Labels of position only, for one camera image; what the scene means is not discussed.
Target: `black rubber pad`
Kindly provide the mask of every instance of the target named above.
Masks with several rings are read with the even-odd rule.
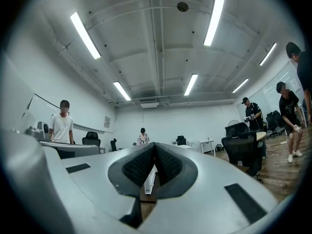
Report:
[[[239,185],[233,184],[224,187],[250,224],[264,217],[266,211]]]
[[[81,165],[77,165],[77,166],[71,166],[71,167],[67,167],[66,170],[69,174],[74,173],[74,172],[78,172],[84,169],[87,169],[91,166],[89,166],[87,163],[81,164]]]

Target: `black t-shirt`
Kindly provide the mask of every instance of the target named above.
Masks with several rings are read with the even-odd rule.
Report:
[[[290,91],[288,99],[285,99],[283,96],[281,96],[281,99],[279,100],[279,110],[281,112],[281,116],[286,116],[292,124],[296,119],[296,115],[294,114],[294,107],[298,102],[299,99],[293,93],[293,91]]]
[[[312,93],[312,56],[310,52],[301,52],[297,67],[297,75],[303,91],[308,89],[310,93]]]
[[[249,107],[246,107],[246,117],[252,114],[256,115],[259,112],[261,112],[261,109],[259,108],[257,103],[252,102],[250,103]],[[249,129],[250,130],[263,129],[263,122],[261,116],[259,116],[254,120],[249,121]]]

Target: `hand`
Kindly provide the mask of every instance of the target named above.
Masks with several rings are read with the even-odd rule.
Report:
[[[297,125],[294,125],[294,126],[292,127],[292,129],[293,129],[294,132],[297,132],[297,127],[298,127]]]

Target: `shorts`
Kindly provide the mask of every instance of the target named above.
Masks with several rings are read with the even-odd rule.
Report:
[[[297,117],[291,120],[291,123],[294,125],[297,125],[298,127],[301,126],[300,121],[298,120]],[[288,125],[286,122],[284,122],[284,128],[286,130],[287,136],[289,136],[293,132],[293,128],[290,125]]]

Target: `ceiling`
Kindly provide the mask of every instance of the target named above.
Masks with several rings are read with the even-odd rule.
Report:
[[[180,12],[183,1],[189,10]],[[44,0],[42,20],[60,58],[74,62],[85,78],[115,105],[157,97],[168,105],[233,102],[232,91],[245,79],[247,89],[284,46],[274,42],[288,32],[275,2],[225,0],[213,43],[204,46],[214,0]],[[78,12],[101,53],[93,59],[70,16]],[[192,74],[199,74],[189,96]],[[119,81],[132,101],[113,85]]]

